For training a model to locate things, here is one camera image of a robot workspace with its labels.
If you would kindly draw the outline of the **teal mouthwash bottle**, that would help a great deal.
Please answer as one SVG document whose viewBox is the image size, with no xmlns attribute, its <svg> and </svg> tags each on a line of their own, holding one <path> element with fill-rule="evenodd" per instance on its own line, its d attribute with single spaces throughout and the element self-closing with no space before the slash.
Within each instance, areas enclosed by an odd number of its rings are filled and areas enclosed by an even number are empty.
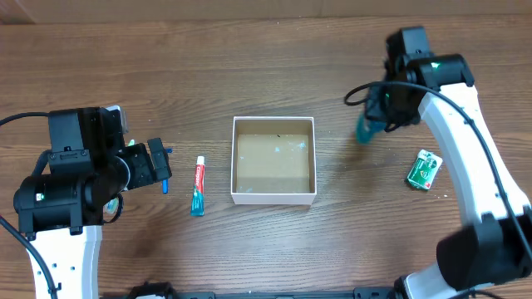
<svg viewBox="0 0 532 299">
<path fill-rule="evenodd" d="M 357 142 L 362 145 L 369 144 L 373 136 L 376 133 L 384 131 L 385 128 L 385 122 L 369 120 L 364 114 L 360 114 L 356 128 Z"/>
</svg>

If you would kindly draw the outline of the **red teal toothpaste tube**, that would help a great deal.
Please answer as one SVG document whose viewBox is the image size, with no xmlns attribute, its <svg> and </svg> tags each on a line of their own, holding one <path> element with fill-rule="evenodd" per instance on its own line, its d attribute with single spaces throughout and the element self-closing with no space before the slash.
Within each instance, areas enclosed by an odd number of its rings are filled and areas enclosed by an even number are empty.
<svg viewBox="0 0 532 299">
<path fill-rule="evenodd" d="M 195 166 L 195 181 L 190 210 L 190 214 L 194 217 L 204 215 L 204 172 L 205 158 L 204 156 L 198 156 Z"/>
</svg>

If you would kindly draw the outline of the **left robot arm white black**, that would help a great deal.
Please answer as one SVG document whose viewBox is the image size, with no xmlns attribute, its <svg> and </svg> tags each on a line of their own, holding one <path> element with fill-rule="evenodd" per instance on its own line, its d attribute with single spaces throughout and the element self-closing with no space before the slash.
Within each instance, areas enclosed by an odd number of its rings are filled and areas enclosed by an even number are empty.
<svg viewBox="0 0 532 299">
<path fill-rule="evenodd" d="M 104 207 L 171 176 L 161 139 L 127 145 L 117 105 L 46 114 L 50 149 L 13 197 L 38 298 L 97 298 Z"/>
</svg>

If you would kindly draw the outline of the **green white packet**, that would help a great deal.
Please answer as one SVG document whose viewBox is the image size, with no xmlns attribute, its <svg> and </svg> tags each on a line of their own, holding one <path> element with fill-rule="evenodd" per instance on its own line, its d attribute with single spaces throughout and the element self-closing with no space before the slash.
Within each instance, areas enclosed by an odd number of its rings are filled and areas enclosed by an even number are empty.
<svg viewBox="0 0 532 299">
<path fill-rule="evenodd" d="M 441 157 L 421 149 L 406 177 L 406 181 L 416 189 L 429 190 L 442 163 Z"/>
</svg>

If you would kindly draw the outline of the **blue toothbrush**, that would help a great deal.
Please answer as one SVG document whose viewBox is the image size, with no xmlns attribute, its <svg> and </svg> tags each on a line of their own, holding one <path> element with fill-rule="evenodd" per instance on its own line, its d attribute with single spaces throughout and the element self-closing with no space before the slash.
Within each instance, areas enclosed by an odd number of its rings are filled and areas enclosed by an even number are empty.
<svg viewBox="0 0 532 299">
<path fill-rule="evenodd" d="M 98 175 L 95 177 L 92 187 L 93 192 L 95 193 L 93 195 L 94 203 L 101 211 L 105 209 L 105 206 L 109 202 L 113 201 L 114 199 L 118 200 L 115 218 L 119 217 L 123 209 L 124 199 L 122 193 L 128 191 L 125 190 L 128 176 L 127 165 L 120 157 L 117 156 L 119 150 L 126 146 L 131 145 L 126 145 L 124 139 L 120 136 L 116 140 L 108 140 L 106 142 L 106 163 L 104 164 L 103 170 L 100 170 Z M 150 152 L 148 141 L 145 147 L 147 151 Z M 169 191 L 169 179 L 160 181 L 158 183 L 161 183 L 163 186 L 163 194 L 167 194 Z"/>
</svg>

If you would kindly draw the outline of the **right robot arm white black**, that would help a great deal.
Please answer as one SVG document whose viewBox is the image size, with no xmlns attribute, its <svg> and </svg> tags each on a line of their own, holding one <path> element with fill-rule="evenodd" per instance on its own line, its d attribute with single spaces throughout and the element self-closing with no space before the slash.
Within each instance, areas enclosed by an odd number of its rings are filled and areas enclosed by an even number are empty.
<svg viewBox="0 0 532 299">
<path fill-rule="evenodd" d="M 386 132 L 424 121 L 456 190 L 462 227 L 436 247 L 428 268 L 397 280 L 398 298 L 464 297 L 531 274 L 531 203 L 505 167 L 460 54 L 437 56 L 423 27 L 386 39 L 386 75 L 364 116 Z"/>
</svg>

